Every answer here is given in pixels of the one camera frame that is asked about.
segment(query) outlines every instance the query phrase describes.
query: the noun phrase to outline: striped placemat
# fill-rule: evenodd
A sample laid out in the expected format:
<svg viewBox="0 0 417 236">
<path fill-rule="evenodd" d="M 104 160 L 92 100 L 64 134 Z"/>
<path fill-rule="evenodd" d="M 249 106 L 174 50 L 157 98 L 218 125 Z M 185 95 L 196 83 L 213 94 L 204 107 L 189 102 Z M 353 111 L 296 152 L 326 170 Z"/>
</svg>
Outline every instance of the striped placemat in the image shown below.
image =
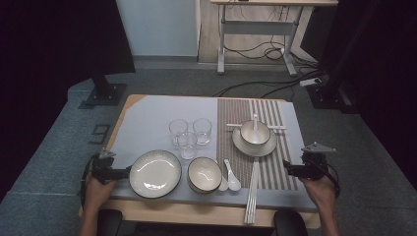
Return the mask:
<svg viewBox="0 0 417 236">
<path fill-rule="evenodd" d="M 280 101 L 268 99 L 227 99 L 220 98 L 217 104 L 217 151 L 218 163 L 229 159 L 236 177 L 243 188 L 249 188 L 251 183 L 252 165 L 254 158 L 241 152 L 232 141 L 233 128 L 226 124 L 243 124 L 252 120 L 253 114 L 258 113 L 260 121 L 270 126 L 285 125 L 279 109 Z M 282 165 L 282 159 L 290 160 L 288 139 L 285 131 L 277 130 L 277 147 L 269 155 L 260 157 L 261 176 L 260 189 L 298 190 L 293 176 L 288 176 Z M 227 169 L 219 164 L 221 172 L 227 178 Z"/>
</svg>

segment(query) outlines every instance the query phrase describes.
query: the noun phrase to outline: human arm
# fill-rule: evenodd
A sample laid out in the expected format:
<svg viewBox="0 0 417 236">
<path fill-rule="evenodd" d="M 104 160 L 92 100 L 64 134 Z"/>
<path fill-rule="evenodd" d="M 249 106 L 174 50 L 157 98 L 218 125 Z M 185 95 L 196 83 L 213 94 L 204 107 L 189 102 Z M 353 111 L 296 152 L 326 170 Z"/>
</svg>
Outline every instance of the human arm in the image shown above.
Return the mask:
<svg viewBox="0 0 417 236">
<path fill-rule="evenodd" d="M 335 188 L 327 176 L 311 181 L 300 178 L 307 193 L 319 210 L 321 228 L 324 236 L 339 236 L 337 216 L 334 208 Z"/>
<path fill-rule="evenodd" d="M 97 179 L 90 176 L 86 181 L 86 201 L 84 203 L 80 236 L 95 236 L 97 234 L 98 211 L 110 197 L 118 181 L 111 181 L 102 185 Z"/>
</svg>

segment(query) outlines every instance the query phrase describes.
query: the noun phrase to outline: plate rim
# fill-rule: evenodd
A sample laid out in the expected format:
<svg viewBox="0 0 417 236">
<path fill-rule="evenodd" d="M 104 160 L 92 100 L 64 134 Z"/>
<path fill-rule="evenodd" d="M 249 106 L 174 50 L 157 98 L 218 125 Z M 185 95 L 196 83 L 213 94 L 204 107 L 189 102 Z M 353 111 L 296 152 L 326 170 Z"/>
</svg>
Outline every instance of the plate rim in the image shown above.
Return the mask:
<svg viewBox="0 0 417 236">
<path fill-rule="evenodd" d="M 180 183 L 180 181 L 181 181 L 181 178 L 182 178 L 182 166 L 181 166 L 181 161 L 178 159 L 178 157 L 176 156 L 176 155 L 174 155 L 172 152 L 170 152 L 170 151 L 167 151 L 167 150 L 164 150 L 164 149 L 155 149 L 155 150 L 150 150 L 150 151 L 147 151 L 147 152 L 145 152 L 144 154 L 142 154 L 141 156 L 139 156 L 138 157 L 138 159 L 133 163 L 133 165 L 132 165 L 132 167 L 135 165 L 135 163 L 137 163 L 138 162 L 138 160 L 140 159 L 140 158 L 143 158 L 144 156 L 146 156 L 147 154 L 150 154 L 151 152 L 156 152 L 156 151 L 163 151 L 163 152 L 166 152 L 166 153 L 169 153 L 170 155 L 172 155 L 173 157 L 175 157 L 174 159 L 176 159 L 176 162 L 178 163 L 178 166 L 179 166 L 179 170 L 180 170 L 180 174 L 179 174 L 179 177 L 178 177 L 178 181 L 175 183 L 175 185 L 172 187 L 172 189 L 171 190 L 169 190 L 166 194 L 164 194 L 164 195 L 161 195 L 161 196 L 157 196 L 157 197 L 146 197 L 146 196 L 143 196 L 143 195 L 141 195 L 141 194 L 139 194 L 138 192 L 136 192 L 135 191 L 135 189 L 133 188 L 133 186 L 132 186 L 132 181 L 131 181 L 131 173 L 132 173 L 132 169 L 131 169 L 131 172 L 129 173 L 129 184 L 130 184 L 130 186 L 131 186 L 131 188 L 132 188 L 132 190 L 137 194 L 137 195 L 139 195 L 140 197 L 142 197 L 142 198 L 145 198 L 145 199 L 159 199 L 159 198 L 162 198 L 162 197 L 164 197 L 164 196 L 166 196 L 166 195 L 168 195 L 168 194 L 170 194 L 177 186 L 178 186 L 178 184 Z"/>
</svg>

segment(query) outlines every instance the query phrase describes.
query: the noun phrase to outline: chopsticks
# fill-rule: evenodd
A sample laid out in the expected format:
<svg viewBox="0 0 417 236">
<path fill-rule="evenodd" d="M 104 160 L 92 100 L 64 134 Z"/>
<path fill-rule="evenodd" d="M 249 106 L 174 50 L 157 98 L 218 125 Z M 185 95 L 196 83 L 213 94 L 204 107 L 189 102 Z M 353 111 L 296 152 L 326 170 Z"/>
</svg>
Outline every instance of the chopsticks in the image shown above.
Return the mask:
<svg viewBox="0 0 417 236">
<path fill-rule="evenodd" d="M 249 186 L 248 202 L 245 211 L 246 224 L 255 223 L 255 211 L 257 209 L 258 177 L 260 171 L 259 158 L 255 157 L 254 166 L 252 167 L 251 185 Z"/>
<path fill-rule="evenodd" d="M 226 124 L 228 127 L 241 127 L 241 124 Z M 273 130 L 286 130 L 286 126 L 268 126 L 268 128 Z"/>
</svg>

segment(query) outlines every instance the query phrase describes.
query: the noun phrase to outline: small white bowl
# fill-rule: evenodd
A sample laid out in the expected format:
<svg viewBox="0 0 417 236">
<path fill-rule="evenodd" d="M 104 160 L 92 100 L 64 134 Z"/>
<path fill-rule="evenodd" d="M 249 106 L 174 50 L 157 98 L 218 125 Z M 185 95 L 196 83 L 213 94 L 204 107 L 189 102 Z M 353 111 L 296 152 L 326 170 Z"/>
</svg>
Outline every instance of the small white bowl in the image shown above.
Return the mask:
<svg viewBox="0 0 417 236">
<path fill-rule="evenodd" d="M 221 184 L 221 170 L 214 160 L 198 157 L 188 166 L 188 184 L 199 194 L 209 194 Z"/>
<path fill-rule="evenodd" d="M 240 134 L 249 145 L 264 145 L 270 139 L 270 129 L 261 121 L 257 121 L 258 131 L 254 130 L 254 121 L 245 122 L 240 127 Z"/>
<path fill-rule="evenodd" d="M 233 130 L 232 135 L 233 144 L 243 153 L 252 157 L 261 157 L 273 152 L 277 146 L 277 137 L 273 130 L 270 130 L 270 139 L 263 145 L 253 145 L 246 142 L 241 134 L 239 128 Z"/>
</svg>

